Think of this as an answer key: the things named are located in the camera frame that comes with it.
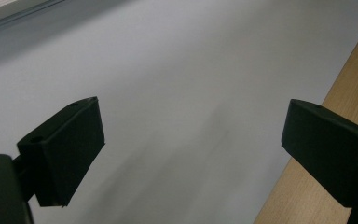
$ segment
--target screw hole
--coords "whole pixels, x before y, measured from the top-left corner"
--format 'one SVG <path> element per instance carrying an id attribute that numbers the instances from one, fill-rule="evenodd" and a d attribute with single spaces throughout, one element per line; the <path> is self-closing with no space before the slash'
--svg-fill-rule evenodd
<path id="1" fill-rule="evenodd" d="M 31 139 L 31 142 L 32 143 L 37 143 L 37 142 L 40 142 L 43 140 L 43 137 L 42 136 L 37 136 L 37 137 L 34 137 Z"/>

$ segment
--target wooden table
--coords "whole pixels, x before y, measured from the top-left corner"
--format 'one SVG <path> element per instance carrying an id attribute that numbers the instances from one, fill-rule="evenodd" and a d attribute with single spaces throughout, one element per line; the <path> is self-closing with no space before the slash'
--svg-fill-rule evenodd
<path id="1" fill-rule="evenodd" d="M 323 106 L 358 124 L 358 44 Z M 255 223 L 347 223 L 350 212 L 292 158 Z"/>

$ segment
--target clamp jaw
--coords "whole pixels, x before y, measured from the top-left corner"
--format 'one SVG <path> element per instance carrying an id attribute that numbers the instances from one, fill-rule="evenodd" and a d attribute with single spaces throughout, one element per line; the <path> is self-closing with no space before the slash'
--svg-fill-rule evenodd
<path id="1" fill-rule="evenodd" d="M 0 154 L 0 223 L 33 223 L 28 206 L 66 206 L 104 145 L 97 97 L 74 102 Z"/>

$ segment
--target black clamp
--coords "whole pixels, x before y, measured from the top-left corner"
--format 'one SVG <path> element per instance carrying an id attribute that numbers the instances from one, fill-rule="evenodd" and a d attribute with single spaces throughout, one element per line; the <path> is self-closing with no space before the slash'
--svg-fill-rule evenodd
<path id="1" fill-rule="evenodd" d="M 74 102 L 0 155 L 0 223 L 33 223 L 28 200 L 66 206 L 104 145 L 97 97 Z"/>
<path id="2" fill-rule="evenodd" d="M 312 103 L 291 100 L 282 146 L 358 223 L 358 125 Z"/>

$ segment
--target wooden surface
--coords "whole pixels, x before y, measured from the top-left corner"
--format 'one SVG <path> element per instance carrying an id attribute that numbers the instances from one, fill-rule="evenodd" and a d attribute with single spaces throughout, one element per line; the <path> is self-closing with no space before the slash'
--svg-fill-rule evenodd
<path id="1" fill-rule="evenodd" d="M 358 44 L 323 106 L 358 124 Z M 351 209 L 341 206 L 293 158 L 255 223 L 347 223 Z"/>

